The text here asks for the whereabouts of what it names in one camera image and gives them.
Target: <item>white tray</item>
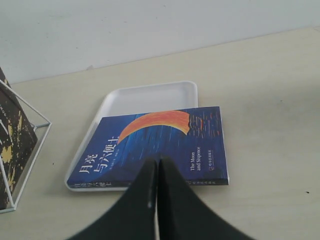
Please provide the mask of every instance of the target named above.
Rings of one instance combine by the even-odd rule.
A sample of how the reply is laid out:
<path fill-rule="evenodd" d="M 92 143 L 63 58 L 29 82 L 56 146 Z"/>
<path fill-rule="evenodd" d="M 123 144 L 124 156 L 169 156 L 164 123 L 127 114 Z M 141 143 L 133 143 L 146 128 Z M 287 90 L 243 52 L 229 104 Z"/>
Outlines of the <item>white tray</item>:
<path fill-rule="evenodd" d="M 69 176 L 88 145 L 101 118 L 197 107 L 197 85 L 192 81 L 120 88 L 112 91 L 103 100 L 80 144 L 66 173 L 64 179 L 65 185 L 68 189 L 75 192 L 123 191 L 126 189 L 125 187 L 70 188 L 67 184 Z"/>

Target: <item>beige tabletop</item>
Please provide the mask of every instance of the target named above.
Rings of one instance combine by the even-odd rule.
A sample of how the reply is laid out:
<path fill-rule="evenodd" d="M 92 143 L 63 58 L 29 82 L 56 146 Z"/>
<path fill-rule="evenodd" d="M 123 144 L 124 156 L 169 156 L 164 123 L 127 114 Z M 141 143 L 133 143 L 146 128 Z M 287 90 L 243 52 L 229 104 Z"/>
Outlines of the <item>beige tabletop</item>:
<path fill-rule="evenodd" d="M 193 189 L 258 240 L 320 238 L 320 32 L 305 28 L 14 84 L 52 122 L 1 240 L 65 239 L 122 192 L 74 193 L 64 177 L 103 98 L 131 86 L 189 80 L 199 106 L 220 106 L 229 186 Z"/>

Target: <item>book cover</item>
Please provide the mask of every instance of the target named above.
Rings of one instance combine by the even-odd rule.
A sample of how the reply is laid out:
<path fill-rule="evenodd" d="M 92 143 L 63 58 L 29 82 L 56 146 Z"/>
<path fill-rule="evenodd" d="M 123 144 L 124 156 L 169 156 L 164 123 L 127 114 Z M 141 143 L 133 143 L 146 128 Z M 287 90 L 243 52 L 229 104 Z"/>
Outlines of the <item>book cover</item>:
<path fill-rule="evenodd" d="M 10 87 L 0 68 L 0 81 Z M 26 163 L 37 143 L 33 126 L 18 99 L 0 84 L 0 154 L 10 192 L 13 193 Z M 9 203 L 4 176 L 0 172 L 0 210 Z"/>
<path fill-rule="evenodd" d="M 162 156 L 190 185 L 229 184 L 220 108 L 103 117 L 67 184 L 128 187 L 146 157 Z"/>

